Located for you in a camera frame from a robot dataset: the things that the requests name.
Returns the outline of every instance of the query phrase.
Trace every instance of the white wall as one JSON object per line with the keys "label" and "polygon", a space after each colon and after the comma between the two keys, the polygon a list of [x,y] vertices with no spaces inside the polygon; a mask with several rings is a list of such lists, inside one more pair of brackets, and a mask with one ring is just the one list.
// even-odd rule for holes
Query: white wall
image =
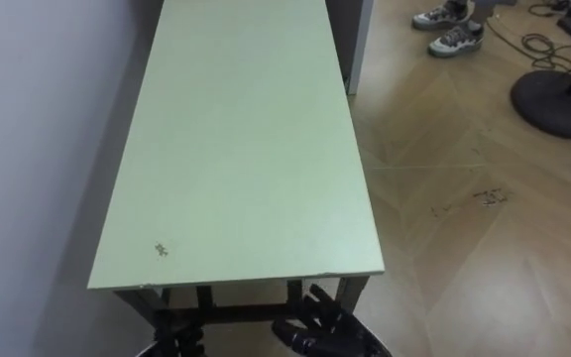
{"label": "white wall", "polygon": [[0,356],[130,356],[150,338],[85,285],[160,4],[0,0]]}

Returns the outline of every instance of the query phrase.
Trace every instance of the sneaker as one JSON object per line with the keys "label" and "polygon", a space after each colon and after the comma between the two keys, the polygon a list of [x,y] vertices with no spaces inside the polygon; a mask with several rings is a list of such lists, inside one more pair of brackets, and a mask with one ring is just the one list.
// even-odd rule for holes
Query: sneaker
{"label": "sneaker", "polygon": [[484,29],[471,31],[466,25],[459,25],[433,41],[428,52],[437,58],[452,58],[478,50],[484,40]]}
{"label": "sneaker", "polygon": [[413,16],[411,23],[418,30],[433,31],[452,29],[461,24],[468,16],[468,7],[446,2],[435,9]]}

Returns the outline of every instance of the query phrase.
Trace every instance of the light green tabletop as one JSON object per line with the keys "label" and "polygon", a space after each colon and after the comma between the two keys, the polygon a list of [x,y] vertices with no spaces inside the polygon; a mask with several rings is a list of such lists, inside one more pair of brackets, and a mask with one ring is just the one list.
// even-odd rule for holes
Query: light green tabletop
{"label": "light green tabletop", "polygon": [[384,270],[324,0],[167,0],[89,287]]}

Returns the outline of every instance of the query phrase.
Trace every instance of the herringbone parquet floor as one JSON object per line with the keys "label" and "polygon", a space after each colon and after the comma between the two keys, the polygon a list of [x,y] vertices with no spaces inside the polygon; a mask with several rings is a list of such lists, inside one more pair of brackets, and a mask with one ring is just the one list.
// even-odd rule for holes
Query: herringbone parquet floor
{"label": "herringbone parquet floor", "polygon": [[[356,313],[396,357],[571,356],[571,142],[517,117],[509,90],[529,59],[491,33],[464,58],[426,54],[436,34],[409,19],[436,3],[376,1],[351,107],[387,273]],[[525,5],[498,13],[514,41],[570,43]],[[215,357],[286,354],[264,324],[211,327],[206,343]]]}

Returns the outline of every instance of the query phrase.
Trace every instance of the stand base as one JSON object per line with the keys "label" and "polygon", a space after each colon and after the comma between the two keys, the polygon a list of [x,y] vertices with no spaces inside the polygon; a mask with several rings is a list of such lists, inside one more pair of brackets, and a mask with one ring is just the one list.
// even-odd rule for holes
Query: stand base
{"label": "stand base", "polygon": [[511,90],[514,110],[548,134],[571,139],[571,74],[538,70],[524,75]]}

